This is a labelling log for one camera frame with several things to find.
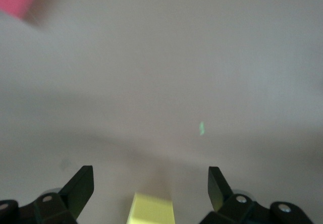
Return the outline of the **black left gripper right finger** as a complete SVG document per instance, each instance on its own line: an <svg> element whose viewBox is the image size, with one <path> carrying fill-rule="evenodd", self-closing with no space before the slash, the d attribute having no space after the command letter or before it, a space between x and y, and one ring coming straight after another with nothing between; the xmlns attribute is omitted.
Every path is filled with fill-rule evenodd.
<svg viewBox="0 0 323 224"><path fill-rule="evenodd" d="M235 194L219 167L208 168L207 189L213 211L199 224L313 224L295 204L278 201L265 208L247 195Z"/></svg>

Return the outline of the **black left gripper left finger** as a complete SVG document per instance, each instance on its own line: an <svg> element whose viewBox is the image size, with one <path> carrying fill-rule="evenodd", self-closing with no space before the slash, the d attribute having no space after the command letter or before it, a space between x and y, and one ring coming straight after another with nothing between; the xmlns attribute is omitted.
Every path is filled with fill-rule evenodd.
<svg viewBox="0 0 323 224"><path fill-rule="evenodd" d="M93 192L93 167L85 165L57 193L45 193L28 205L0 200L0 224L78 224Z"/></svg>

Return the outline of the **yellow foam cube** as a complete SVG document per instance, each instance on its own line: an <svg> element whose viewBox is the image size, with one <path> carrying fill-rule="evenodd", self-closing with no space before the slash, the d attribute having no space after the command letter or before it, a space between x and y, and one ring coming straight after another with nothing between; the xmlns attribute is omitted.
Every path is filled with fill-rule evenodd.
<svg viewBox="0 0 323 224"><path fill-rule="evenodd" d="M175 224L173 202L135 193L126 224Z"/></svg>

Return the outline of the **brown table cover sheet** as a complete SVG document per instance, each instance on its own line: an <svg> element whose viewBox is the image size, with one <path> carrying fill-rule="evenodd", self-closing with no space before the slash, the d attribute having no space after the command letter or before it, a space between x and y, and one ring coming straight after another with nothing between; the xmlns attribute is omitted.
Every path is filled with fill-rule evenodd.
<svg viewBox="0 0 323 224"><path fill-rule="evenodd" d="M36 0L0 12L0 200L93 166L79 224L126 224L136 192L176 224L210 166L323 224L323 0Z"/></svg>

